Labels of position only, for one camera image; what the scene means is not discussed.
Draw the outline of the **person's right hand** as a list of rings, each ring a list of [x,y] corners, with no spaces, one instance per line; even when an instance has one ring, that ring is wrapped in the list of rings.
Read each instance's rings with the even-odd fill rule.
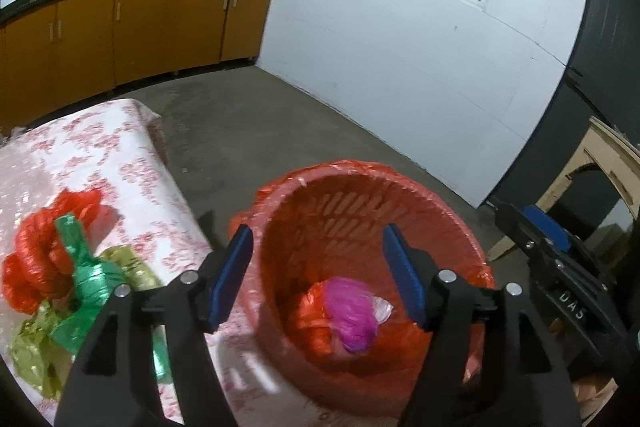
[[[572,384],[583,426],[588,426],[612,399],[618,388],[614,378],[592,375]]]

